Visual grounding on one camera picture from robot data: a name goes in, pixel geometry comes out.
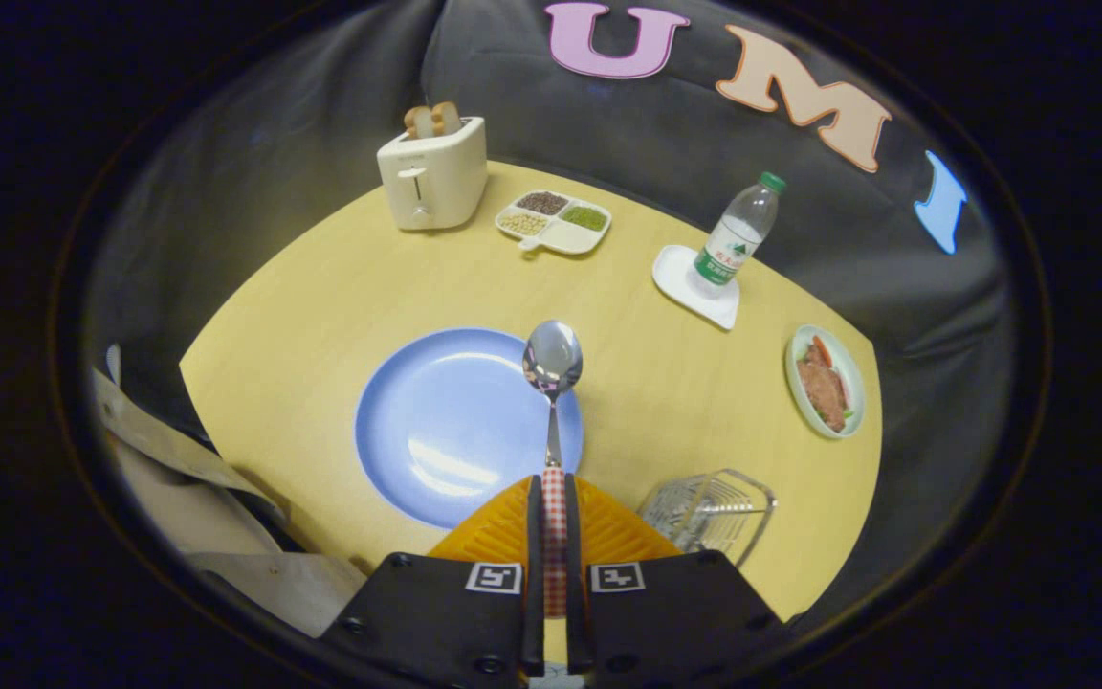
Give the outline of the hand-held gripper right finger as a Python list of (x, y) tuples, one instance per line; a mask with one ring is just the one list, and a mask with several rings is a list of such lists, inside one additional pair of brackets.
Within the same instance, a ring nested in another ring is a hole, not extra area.
[(719, 550), (679, 553), (565, 476), (565, 653), (583, 676), (738, 676), (786, 627)]

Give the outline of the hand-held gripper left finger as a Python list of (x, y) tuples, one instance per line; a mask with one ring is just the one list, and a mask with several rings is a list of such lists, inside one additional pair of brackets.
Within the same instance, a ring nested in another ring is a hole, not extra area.
[(386, 555), (325, 633), (395, 678), (529, 678), (545, 670), (542, 485), (487, 500), (426, 555)]

